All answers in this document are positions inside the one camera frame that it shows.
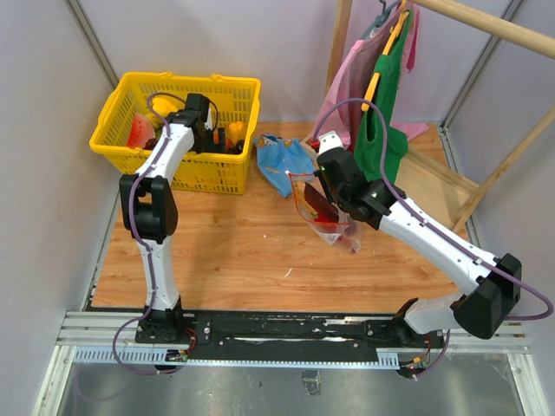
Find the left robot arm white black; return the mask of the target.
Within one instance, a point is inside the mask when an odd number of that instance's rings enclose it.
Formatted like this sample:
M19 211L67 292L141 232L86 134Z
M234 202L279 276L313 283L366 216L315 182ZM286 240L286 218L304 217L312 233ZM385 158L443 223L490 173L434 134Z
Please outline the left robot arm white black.
M162 122L146 162L119 182L124 226L140 250L147 280L143 316L135 318L138 343L177 343L187 333L180 294L173 275L172 240L179 213L171 184L187 153L201 153L213 139L211 100L190 93L184 107L163 115L153 106L162 92L147 98L147 107Z

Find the purple sweet potato toy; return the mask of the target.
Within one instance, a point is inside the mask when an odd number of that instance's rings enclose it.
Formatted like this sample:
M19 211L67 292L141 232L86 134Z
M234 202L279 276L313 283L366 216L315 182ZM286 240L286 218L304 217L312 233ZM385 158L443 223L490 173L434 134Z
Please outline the purple sweet potato toy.
M304 200L316 215L319 212L325 213L326 215L338 212L337 208L310 183L304 185Z

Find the red chili pepper toy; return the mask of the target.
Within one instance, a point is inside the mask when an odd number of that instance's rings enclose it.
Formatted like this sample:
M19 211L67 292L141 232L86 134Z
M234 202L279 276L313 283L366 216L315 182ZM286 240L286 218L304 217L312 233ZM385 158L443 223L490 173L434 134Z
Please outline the red chili pepper toy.
M347 222L339 215L338 212L326 215L325 213L319 212L314 218L310 220L312 224L320 225L346 225Z

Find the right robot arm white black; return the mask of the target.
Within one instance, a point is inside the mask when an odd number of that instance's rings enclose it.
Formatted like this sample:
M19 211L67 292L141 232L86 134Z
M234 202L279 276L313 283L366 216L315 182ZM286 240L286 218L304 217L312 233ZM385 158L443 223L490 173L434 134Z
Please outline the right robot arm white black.
M436 329L462 328L470 335L493 337L520 298L522 264L514 256L484 251L426 214L398 187L368 181L355 157L342 147L317 157L327 199L358 222L395 237L434 264L457 287L435 299L411 299L396 313L395 340L414 346Z

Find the clear zip top bag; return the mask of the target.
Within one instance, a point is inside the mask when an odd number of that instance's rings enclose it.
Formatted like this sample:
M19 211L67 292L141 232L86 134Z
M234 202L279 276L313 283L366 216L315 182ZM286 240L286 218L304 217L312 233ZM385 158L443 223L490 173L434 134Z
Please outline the clear zip top bag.
M357 254L362 248L361 230L327 199L319 178L314 173L287 174L300 217L329 246Z

